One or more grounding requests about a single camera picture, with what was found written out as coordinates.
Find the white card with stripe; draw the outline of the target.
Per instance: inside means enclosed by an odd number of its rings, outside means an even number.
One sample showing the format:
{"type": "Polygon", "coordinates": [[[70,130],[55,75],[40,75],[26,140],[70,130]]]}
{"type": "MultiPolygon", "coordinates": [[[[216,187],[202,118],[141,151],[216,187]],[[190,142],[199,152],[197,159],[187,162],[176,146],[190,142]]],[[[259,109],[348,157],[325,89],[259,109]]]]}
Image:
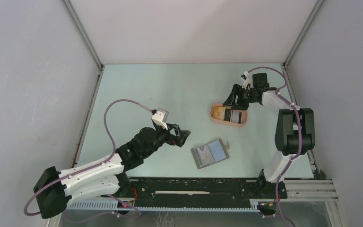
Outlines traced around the white card with stripe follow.
{"type": "Polygon", "coordinates": [[[225,109],[224,121],[241,124],[242,112],[238,110],[225,109]]]}

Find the grey card holder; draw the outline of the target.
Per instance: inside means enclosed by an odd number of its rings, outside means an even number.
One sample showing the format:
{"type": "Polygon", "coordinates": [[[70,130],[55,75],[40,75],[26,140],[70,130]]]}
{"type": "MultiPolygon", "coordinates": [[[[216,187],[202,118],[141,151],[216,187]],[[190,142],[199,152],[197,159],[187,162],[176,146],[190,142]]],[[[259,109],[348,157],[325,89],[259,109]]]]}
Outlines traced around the grey card holder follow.
{"type": "Polygon", "coordinates": [[[216,139],[205,145],[196,146],[191,149],[197,169],[202,169],[221,161],[227,160],[230,156],[228,142],[224,143],[222,139],[216,139]]]}

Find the white credit card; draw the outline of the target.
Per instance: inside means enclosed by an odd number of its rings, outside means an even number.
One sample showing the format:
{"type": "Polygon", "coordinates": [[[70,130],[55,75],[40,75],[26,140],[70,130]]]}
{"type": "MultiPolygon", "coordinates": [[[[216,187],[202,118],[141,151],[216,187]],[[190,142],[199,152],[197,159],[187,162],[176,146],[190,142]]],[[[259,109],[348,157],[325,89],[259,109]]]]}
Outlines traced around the white credit card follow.
{"type": "Polygon", "coordinates": [[[208,145],[197,147],[194,150],[198,156],[198,161],[201,166],[210,165],[215,161],[208,145]]]}

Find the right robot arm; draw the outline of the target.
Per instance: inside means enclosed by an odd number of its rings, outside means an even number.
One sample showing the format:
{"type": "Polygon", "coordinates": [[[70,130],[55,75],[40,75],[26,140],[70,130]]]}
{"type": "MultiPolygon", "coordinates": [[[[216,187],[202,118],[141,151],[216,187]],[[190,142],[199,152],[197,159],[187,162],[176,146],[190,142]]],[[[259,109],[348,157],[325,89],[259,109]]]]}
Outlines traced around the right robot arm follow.
{"type": "Polygon", "coordinates": [[[277,116],[275,146],[277,151],[270,163],[261,171],[256,192],[267,198],[275,186],[283,181],[290,165],[315,146],[314,112],[301,108],[281,95],[280,89],[271,87],[266,73],[242,75],[244,82],[233,85],[224,107],[246,111],[251,103],[268,107],[277,116]]]}

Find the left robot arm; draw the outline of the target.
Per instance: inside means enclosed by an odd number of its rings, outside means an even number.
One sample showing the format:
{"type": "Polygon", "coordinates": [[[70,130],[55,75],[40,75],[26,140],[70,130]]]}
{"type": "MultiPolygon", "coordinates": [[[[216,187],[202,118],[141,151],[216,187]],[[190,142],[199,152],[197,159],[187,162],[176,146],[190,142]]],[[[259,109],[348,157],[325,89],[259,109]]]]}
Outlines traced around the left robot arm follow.
{"type": "Polygon", "coordinates": [[[145,127],[115,153],[72,169],[58,171],[52,166],[44,170],[33,191],[43,219],[62,213],[70,205],[101,195],[117,194],[125,197],[130,192],[126,172],[143,164],[144,159],[162,145],[182,147],[190,135],[177,124],[168,129],[145,127]]]}

